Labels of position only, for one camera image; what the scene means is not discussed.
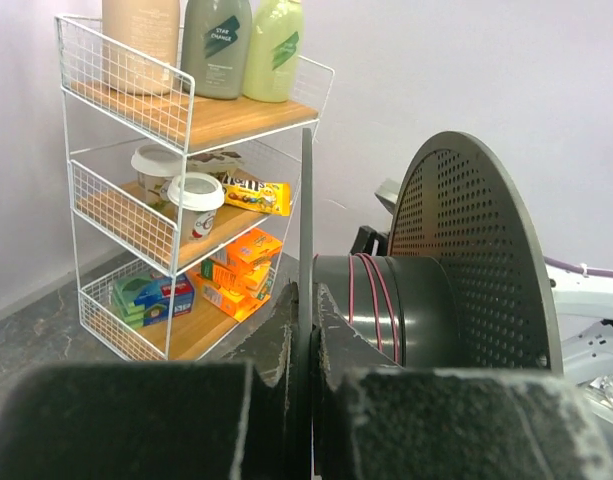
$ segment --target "gray perforated plate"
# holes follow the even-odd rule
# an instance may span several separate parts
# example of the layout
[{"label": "gray perforated plate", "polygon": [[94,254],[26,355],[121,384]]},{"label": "gray perforated plate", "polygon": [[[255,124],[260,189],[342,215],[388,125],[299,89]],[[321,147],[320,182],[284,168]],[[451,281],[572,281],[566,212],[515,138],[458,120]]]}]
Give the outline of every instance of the gray perforated plate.
[{"label": "gray perforated plate", "polygon": [[440,262],[467,366],[563,372],[535,229],[508,173],[482,142],[444,132],[421,147],[402,183],[389,255]]}]

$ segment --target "wall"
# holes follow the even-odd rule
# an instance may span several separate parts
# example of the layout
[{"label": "wall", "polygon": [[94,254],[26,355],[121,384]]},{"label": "wall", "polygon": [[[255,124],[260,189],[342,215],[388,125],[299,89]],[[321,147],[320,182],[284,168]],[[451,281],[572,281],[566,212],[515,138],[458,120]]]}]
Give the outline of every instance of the wall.
[{"label": "wall", "polygon": [[[0,2],[0,309],[73,267],[52,16],[100,5]],[[346,252],[360,224],[386,227],[372,192],[456,129],[500,156],[547,254],[613,267],[613,0],[303,5],[303,53],[337,70],[315,147],[319,252]],[[78,147],[126,134],[80,112]],[[123,152],[97,162],[130,173]],[[85,262],[110,248],[79,238]]]}]

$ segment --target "stack of orange boxes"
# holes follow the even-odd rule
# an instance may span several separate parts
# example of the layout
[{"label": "stack of orange boxes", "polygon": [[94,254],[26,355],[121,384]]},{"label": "stack of orange boxes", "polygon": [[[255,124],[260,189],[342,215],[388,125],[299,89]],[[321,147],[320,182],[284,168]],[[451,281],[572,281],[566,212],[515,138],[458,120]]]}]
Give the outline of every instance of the stack of orange boxes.
[{"label": "stack of orange boxes", "polygon": [[243,322],[270,298],[274,280],[271,264],[281,249],[281,241],[254,228],[191,273],[205,299]]}]

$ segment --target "cup lid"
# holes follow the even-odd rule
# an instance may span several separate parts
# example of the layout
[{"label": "cup lid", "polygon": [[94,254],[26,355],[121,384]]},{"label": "cup lid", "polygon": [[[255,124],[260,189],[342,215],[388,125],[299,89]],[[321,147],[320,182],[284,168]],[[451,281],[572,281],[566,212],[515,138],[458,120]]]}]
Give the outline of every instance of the cup lid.
[{"label": "cup lid", "polygon": [[175,205],[179,206],[180,197],[183,208],[197,212],[216,210],[224,204],[224,190],[215,177],[205,173],[187,173],[184,192],[180,195],[181,181],[182,176],[177,175],[168,187],[168,198]]},{"label": "cup lid", "polygon": [[135,170],[153,177],[174,177],[182,172],[182,157],[156,143],[142,145],[131,159]]}]

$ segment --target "white cup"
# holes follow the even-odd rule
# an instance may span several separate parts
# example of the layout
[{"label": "white cup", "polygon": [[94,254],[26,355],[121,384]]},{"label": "white cup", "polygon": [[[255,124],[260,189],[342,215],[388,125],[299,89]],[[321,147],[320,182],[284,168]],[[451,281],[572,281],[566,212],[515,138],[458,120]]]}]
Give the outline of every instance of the white cup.
[{"label": "white cup", "polygon": [[137,170],[141,200],[158,212],[170,205],[167,190],[170,181],[182,173],[182,157],[158,144],[143,145],[135,150],[131,165]]},{"label": "white cup", "polygon": [[224,204],[224,190],[216,178],[205,173],[189,172],[182,193],[181,180],[181,175],[171,180],[168,198],[178,209],[183,205],[182,241],[200,242],[213,228],[217,209]]}]

